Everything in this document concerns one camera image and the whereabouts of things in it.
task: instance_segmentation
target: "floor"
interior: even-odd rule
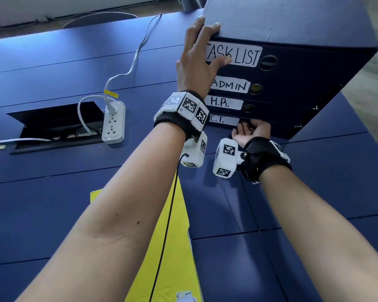
[[[378,37],[378,0],[364,1]],[[124,8],[123,12],[143,17],[181,10],[182,6],[177,0],[161,0],[155,4]],[[46,23],[16,27],[14,29],[0,29],[0,38],[58,30],[73,19],[63,18]],[[343,89],[343,94],[378,143],[378,53],[346,85]]]

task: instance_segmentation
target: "person's right arm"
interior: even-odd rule
[[[238,126],[233,138],[244,146],[270,138],[270,125],[255,131]],[[353,225],[287,167],[275,165],[259,177],[274,215],[326,302],[378,301],[378,253]]]

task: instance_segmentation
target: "skin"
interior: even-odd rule
[[[270,139],[270,124],[238,124],[232,138],[244,147]],[[259,177],[266,198],[324,301],[378,301],[378,253],[333,207],[282,165]]]
[[[203,98],[217,70],[204,51],[220,25],[199,17],[187,30],[176,62],[178,91]],[[232,136],[242,147],[252,137],[270,138],[270,125],[252,120]],[[157,125],[75,223],[61,246],[17,301],[124,301],[141,266],[170,191],[185,142],[171,123]],[[260,176],[268,201],[324,301],[378,301],[378,253],[335,209],[286,167]]]

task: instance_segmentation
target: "wrist-mounted device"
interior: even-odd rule
[[[174,92],[162,104],[154,116],[154,127],[162,122],[179,126],[186,135],[181,164],[187,167],[201,167],[207,146],[203,128],[207,124],[209,110],[200,95],[194,91]]]
[[[234,171],[240,170],[243,176],[254,184],[259,183],[259,176],[268,167],[283,165],[292,170],[290,158],[280,145],[263,137],[254,137],[244,148],[238,151],[238,143],[224,138],[217,147],[213,173],[222,178],[230,178]]]
[[[196,92],[174,92],[154,116],[154,127],[162,122],[174,123],[185,132],[187,141],[200,137],[208,117],[209,110]]]

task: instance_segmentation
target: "yellow folder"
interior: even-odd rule
[[[125,302],[149,301],[158,263],[160,261],[173,189],[174,187],[172,185],[165,206],[156,224],[143,264],[130,288]],[[91,192],[91,202],[100,192],[101,190]],[[203,301],[195,262],[193,260],[188,229],[189,219],[178,179],[164,255],[162,257],[160,273],[157,278],[152,302]],[[186,294],[187,292],[191,292],[191,295],[182,298],[185,292]]]

